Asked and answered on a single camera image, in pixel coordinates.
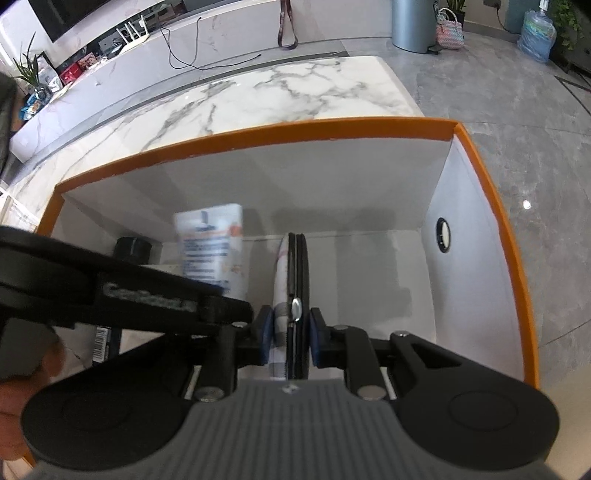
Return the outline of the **person's hand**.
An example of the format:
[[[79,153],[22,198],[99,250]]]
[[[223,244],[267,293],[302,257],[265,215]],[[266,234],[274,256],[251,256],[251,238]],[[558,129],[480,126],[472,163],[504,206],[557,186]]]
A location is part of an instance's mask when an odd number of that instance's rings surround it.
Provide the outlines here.
[[[50,384],[63,369],[65,349],[60,341],[46,351],[40,366],[28,377],[14,377],[1,383],[1,459],[18,460],[28,447],[20,427],[20,418],[28,401]]]

